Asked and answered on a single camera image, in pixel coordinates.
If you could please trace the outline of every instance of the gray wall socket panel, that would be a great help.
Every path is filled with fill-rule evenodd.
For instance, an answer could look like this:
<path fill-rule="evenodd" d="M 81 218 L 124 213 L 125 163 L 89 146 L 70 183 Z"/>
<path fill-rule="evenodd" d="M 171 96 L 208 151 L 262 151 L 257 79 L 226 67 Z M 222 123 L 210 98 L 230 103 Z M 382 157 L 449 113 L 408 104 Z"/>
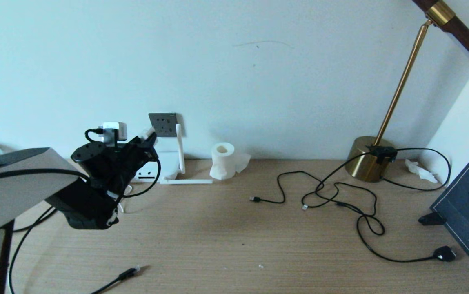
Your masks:
<path fill-rule="evenodd" d="M 149 114 L 151 125 L 154 127 L 156 136 L 175 137 L 176 136 L 176 113 L 165 112 Z"/>

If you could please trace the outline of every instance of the toilet paper roll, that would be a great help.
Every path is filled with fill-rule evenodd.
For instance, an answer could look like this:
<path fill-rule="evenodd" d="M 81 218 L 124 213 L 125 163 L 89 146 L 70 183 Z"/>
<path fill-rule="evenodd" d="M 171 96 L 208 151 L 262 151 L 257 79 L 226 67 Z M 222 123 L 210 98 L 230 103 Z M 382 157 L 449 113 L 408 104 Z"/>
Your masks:
<path fill-rule="evenodd" d="M 211 177 L 219 180 L 229 179 L 235 173 L 240 173 L 249 164 L 251 156 L 238 153 L 231 143 L 222 142 L 214 145 L 211 150 Z"/>

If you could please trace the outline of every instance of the brass lamp base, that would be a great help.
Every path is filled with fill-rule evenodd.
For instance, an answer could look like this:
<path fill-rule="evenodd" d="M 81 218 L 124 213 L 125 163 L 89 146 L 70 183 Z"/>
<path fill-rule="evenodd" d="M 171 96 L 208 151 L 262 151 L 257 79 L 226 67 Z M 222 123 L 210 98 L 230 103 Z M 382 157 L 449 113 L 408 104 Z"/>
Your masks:
<path fill-rule="evenodd" d="M 363 153 L 369 152 L 367 146 L 374 144 L 376 137 L 373 136 L 360 136 L 354 140 L 354 144 L 349 152 L 348 159 L 358 156 Z M 387 140 L 380 140 L 380 146 L 393 147 L 393 144 Z M 380 177 L 385 174 L 389 160 L 382 160 L 381 164 L 377 163 L 378 157 L 371 154 L 360 156 L 355 160 L 349 162 L 345 169 L 347 172 L 356 179 L 364 182 L 379 182 Z"/>

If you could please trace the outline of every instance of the crumpled tissue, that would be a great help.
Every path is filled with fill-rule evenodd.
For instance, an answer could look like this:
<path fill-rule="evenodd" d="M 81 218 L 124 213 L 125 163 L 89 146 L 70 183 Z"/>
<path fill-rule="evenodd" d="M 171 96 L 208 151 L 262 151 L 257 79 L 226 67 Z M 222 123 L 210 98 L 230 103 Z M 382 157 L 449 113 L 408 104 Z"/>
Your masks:
<path fill-rule="evenodd" d="M 241 173 L 251 160 L 249 154 L 236 152 L 234 146 L 227 142 L 214 145 L 211 157 L 212 167 L 209 174 L 219 180 L 229 179 L 236 173 Z"/>
<path fill-rule="evenodd" d="M 438 180 L 436 180 L 436 178 L 430 171 L 427 171 L 426 169 L 418 166 L 419 164 L 417 162 L 411 162 L 410 160 L 405 159 L 405 165 L 408 167 L 408 171 L 413 174 L 419 175 L 420 179 L 426 179 L 432 183 L 438 182 Z"/>

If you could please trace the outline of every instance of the wooden desk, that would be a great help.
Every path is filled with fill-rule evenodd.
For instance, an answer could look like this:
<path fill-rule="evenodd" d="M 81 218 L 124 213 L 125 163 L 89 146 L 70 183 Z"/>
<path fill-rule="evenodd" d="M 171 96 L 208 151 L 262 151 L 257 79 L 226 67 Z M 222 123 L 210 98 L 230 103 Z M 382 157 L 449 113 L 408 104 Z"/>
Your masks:
<path fill-rule="evenodd" d="M 417 192 L 392 184 L 364 183 L 344 170 L 328 183 L 361 185 L 378 195 L 378 218 L 385 236 L 374 236 L 378 252 L 398 259 L 432 255 L 443 245 L 458 258 L 451 263 L 400 264 L 379 259 L 356 233 L 358 215 L 326 205 L 301 209 L 300 198 L 315 187 L 303 175 L 283 177 L 285 204 L 253 203 L 250 196 L 280 199 L 276 175 L 304 170 L 324 177 L 340 160 L 253 160 L 236 177 L 213 185 L 157 185 L 125 201 L 127 214 L 106 231 L 79 231 L 62 214 L 33 230 L 14 269 L 18 293 L 90 293 L 135 265 L 149 265 L 141 275 L 107 293 L 469 293 L 469 258 L 442 227 L 423 227 L 417 219 L 430 212 L 438 192 Z M 207 178 L 210 160 L 189 160 L 186 177 Z M 391 166 L 389 177 L 426 185 Z M 325 195 L 333 195 L 332 185 Z M 365 192 L 343 187 L 338 199 L 370 212 Z M 308 199 L 310 204 L 319 199 Z M 17 219 L 31 223 L 48 205 L 41 203 Z M 13 249 L 22 233 L 13 237 Z"/>

